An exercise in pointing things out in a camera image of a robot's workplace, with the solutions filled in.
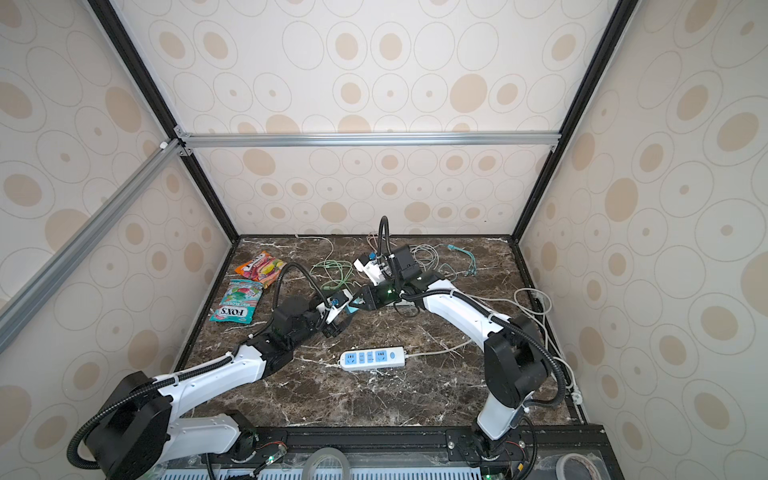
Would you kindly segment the short blue power strip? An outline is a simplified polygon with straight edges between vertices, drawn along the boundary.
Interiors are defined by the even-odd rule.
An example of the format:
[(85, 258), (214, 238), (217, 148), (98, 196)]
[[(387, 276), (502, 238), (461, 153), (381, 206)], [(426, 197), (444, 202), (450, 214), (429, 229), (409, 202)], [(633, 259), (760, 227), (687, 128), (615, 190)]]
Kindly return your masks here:
[(401, 368), (406, 354), (402, 347), (350, 350), (340, 356), (339, 365), (347, 372)]

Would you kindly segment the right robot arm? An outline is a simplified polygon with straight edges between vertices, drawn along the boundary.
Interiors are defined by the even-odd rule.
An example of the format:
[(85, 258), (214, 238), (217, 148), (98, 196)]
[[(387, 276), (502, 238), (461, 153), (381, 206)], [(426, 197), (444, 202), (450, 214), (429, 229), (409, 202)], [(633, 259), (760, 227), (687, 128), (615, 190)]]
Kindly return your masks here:
[(567, 393), (560, 363), (526, 315), (510, 317), (456, 288), (435, 270), (424, 270), (408, 246), (393, 249), (387, 217), (380, 219), (377, 244), (358, 258), (358, 271), (370, 283), (352, 297), (352, 306), (375, 311), (409, 302), (441, 317), (483, 351), (489, 394), (476, 425), (490, 441), (516, 428), (531, 407), (555, 408)]

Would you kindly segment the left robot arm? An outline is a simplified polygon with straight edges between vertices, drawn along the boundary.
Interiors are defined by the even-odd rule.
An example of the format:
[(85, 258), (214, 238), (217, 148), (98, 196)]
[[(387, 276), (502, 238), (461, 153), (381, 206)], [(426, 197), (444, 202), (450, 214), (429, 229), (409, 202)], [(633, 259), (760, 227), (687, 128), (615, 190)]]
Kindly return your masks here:
[(160, 463), (208, 452), (227, 452), (246, 437), (249, 427), (233, 414), (193, 419), (187, 412), (239, 386), (278, 372), (298, 346), (315, 334), (331, 333), (333, 323), (354, 301), (347, 289), (323, 291), (302, 265), (299, 271), (311, 298), (273, 301), (270, 321), (233, 352), (193, 368), (149, 378), (135, 372), (123, 378), (110, 399), (70, 440), (68, 462), (99, 470), (109, 479), (138, 479)]

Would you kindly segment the orange candy bag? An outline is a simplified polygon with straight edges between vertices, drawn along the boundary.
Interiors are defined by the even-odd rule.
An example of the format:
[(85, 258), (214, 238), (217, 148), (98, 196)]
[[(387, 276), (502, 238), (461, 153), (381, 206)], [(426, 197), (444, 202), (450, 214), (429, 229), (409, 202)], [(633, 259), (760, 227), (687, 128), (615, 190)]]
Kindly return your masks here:
[(235, 268), (235, 272), (246, 280), (260, 283), (267, 289), (279, 277), (285, 262), (266, 251), (259, 253), (254, 259)]

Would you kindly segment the green Fox's candy bag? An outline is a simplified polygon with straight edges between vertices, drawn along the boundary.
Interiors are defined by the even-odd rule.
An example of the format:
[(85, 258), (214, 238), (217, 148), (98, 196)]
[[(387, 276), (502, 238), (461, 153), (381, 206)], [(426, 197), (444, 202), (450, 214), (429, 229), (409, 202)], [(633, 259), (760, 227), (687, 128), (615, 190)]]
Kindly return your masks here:
[(260, 282), (247, 279), (231, 280), (219, 305), (212, 311), (209, 320), (218, 323), (229, 322), (249, 325), (262, 293), (263, 285)]

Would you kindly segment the tape roll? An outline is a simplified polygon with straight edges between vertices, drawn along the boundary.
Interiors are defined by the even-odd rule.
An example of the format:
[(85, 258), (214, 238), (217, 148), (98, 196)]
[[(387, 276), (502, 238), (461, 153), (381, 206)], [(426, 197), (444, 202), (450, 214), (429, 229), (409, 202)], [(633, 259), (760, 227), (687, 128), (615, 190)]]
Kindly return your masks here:
[(557, 480), (601, 479), (596, 464), (588, 457), (578, 453), (568, 453), (561, 456), (555, 465), (555, 475)]

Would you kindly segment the silver aluminium rail back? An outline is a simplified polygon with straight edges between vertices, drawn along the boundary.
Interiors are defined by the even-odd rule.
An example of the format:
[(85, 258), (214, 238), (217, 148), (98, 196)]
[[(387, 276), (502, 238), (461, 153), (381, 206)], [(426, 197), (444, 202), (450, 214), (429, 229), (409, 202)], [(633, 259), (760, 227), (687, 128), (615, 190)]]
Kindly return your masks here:
[(547, 146), (559, 143), (556, 131), (470, 132), (322, 132), (322, 133), (228, 133), (184, 132), (174, 140), (184, 150), (200, 149), (362, 149), (400, 147)]

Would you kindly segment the silver aluminium rail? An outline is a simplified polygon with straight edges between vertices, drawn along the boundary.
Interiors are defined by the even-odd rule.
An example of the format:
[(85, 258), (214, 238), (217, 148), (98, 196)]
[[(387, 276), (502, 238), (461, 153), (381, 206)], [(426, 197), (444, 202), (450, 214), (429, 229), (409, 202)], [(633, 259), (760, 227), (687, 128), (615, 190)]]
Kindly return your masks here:
[(164, 147), (157, 149), (3, 307), (2, 350), (12, 345), (50, 297), (166, 167), (169, 160), (180, 155), (180, 150), (181, 143), (178, 139), (169, 140)]
[(322, 133), (228, 133), (184, 132), (174, 140), (184, 150), (200, 149), (362, 149), (400, 147), (547, 146), (559, 143), (556, 131), (470, 132), (322, 132)]

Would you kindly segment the silver aluminium rail left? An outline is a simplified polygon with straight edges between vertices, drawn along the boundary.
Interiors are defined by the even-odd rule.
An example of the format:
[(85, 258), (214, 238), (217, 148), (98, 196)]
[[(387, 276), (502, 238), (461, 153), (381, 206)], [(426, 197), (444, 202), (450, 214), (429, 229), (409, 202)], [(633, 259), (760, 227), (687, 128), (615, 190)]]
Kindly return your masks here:
[(166, 167), (169, 160), (180, 155), (180, 150), (181, 143), (178, 139), (169, 140), (164, 147), (157, 149), (3, 307), (2, 350), (12, 345), (50, 297)]

